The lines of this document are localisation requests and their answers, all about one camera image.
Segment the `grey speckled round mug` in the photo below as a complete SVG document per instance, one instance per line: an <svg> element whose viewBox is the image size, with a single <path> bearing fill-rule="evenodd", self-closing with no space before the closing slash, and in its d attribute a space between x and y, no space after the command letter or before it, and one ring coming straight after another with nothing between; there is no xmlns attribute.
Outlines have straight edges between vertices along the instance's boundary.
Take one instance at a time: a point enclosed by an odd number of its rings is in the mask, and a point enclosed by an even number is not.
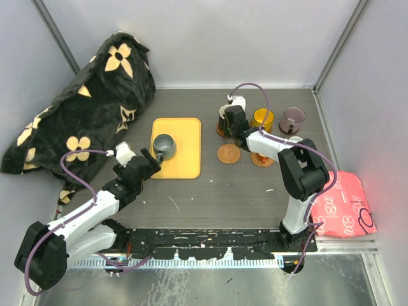
<svg viewBox="0 0 408 306"><path fill-rule="evenodd" d="M172 159L177 152L175 140L168 134L160 134L153 142L154 153L159 164Z"/></svg>

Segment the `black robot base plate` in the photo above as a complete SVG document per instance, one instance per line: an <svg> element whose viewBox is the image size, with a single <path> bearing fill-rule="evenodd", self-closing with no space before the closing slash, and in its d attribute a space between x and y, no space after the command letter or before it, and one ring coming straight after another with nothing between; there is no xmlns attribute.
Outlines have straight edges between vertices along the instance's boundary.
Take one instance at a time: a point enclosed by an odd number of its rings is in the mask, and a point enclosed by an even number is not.
<svg viewBox="0 0 408 306"><path fill-rule="evenodd" d="M222 259L228 251L234 260L273 259L276 252L301 252L310 231L291 238L272 229L152 229L120 230L117 242L107 249L142 259Z"/></svg>

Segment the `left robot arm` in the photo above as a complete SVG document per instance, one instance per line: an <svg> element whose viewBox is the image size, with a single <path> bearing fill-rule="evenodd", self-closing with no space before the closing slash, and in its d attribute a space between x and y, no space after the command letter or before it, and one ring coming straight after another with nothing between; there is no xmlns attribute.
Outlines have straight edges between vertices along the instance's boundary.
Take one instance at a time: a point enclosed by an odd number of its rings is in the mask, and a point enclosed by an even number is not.
<svg viewBox="0 0 408 306"><path fill-rule="evenodd" d="M39 296L56 285L68 267L93 252L110 249L122 252L128 244L125 230L107 225L111 215L125 208L142 193L143 184L161 170L163 154L153 157L143 148L136 155L126 142L113 150L93 153L117 160L117 177L102 190L92 191L92 198L68 215L28 227L14 265L24 274L27 292Z"/></svg>

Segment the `pink mug white interior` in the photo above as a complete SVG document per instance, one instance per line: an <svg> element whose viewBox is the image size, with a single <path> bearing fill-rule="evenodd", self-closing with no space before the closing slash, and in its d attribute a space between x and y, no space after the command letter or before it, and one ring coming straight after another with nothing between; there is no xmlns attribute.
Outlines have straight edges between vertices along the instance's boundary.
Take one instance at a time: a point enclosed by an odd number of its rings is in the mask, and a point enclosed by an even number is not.
<svg viewBox="0 0 408 306"><path fill-rule="evenodd" d="M289 140L289 142L295 142L295 143L297 143L297 142L302 141L303 138L301 138L301 137L299 137L299 136L292 136L292 137L289 138L288 140Z"/></svg>

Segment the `brown wooden saucer coaster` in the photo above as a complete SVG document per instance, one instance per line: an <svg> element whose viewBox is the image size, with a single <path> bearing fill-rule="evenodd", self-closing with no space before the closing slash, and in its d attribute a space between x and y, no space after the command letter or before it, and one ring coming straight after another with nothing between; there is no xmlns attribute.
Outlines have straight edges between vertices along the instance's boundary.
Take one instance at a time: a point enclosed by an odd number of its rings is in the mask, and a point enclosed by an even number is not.
<svg viewBox="0 0 408 306"><path fill-rule="evenodd" d="M225 124L218 124L216 127L217 134L222 138L231 138L228 126Z"/></svg>

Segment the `yellow mug black handle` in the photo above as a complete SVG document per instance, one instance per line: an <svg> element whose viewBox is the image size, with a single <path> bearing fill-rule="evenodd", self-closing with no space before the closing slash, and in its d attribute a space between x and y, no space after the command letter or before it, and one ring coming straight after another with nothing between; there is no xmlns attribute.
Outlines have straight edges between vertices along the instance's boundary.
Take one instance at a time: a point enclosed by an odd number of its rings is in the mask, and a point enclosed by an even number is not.
<svg viewBox="0 0 408 306"><path fill-rule="evenodd" d="M271 110L266 108L258 108L252 115L250 127L259 128L261 126L267 133L270 133L274 118L275 116Z"/></svg>

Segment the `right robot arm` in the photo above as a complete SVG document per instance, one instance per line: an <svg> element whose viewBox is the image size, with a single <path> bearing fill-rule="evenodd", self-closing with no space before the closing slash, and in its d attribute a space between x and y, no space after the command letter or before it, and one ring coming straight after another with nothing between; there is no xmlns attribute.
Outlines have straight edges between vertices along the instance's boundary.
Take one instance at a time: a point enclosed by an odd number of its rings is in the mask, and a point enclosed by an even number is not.
<svg viewBox="0 0 408 306"><path fill-rule="evenodd" d="M289 194L286 215L279 225L279 242L283 249L294 251L307 234L312 197L320 193L330 179L324 155L308 138L294 142L250 127L240 105L230 105L220 113L237 147L279 164Z"/></svg>

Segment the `purple mug black handle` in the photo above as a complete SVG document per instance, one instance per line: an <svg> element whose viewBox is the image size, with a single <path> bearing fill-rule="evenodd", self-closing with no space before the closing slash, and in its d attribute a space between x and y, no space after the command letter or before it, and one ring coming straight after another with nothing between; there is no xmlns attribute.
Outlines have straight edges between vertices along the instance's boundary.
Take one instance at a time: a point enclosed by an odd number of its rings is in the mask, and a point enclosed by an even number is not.
<svg viewBox="0 0 408 306"><path fill-rule="evenodd" d="M305 112L298 107L291 106L285 109L284 116L279 122L279 129L285 135L295 135L305 120Z"/></svg>

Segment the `woven rattan coaster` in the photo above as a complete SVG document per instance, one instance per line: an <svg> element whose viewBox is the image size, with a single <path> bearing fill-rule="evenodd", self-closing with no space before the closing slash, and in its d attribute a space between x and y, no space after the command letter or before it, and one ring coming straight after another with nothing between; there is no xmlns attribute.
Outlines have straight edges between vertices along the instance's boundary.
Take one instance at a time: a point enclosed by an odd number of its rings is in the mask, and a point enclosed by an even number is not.
<svg viewBox="0 0 408 306"><path fill-rule="evenodd" d="M274 163L274 160L271 159L270 157L266 157L262 154L258 154L258 153L250 153L250 158L251 161L256 165L259 166L261 168L266 168L271 166Z"/></svg>
<svg viewBox="0 0 408 306"><path fill-rule="evenodd" d="M217 150L217 157L224 164L233 164L240 159L240 149L233 144L224 144Z"/></svg>

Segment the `black mug cream interior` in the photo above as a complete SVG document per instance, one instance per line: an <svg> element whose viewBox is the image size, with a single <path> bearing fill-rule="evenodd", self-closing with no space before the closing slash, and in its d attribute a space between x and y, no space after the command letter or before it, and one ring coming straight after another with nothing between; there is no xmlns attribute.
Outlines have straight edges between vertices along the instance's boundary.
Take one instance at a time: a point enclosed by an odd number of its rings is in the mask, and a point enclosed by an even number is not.
<svg viewBox="0 0 408 306"><path fill-rule="evenodd" d="M225 124L225 125L228 126L228 124L226 122L226 119L225 119L225 110L227 108L229 108L229 107L230 107L229 104L223 105L222 107L220 107L220 109L219 109L219 121L218 121L217 124Z"/></svg>

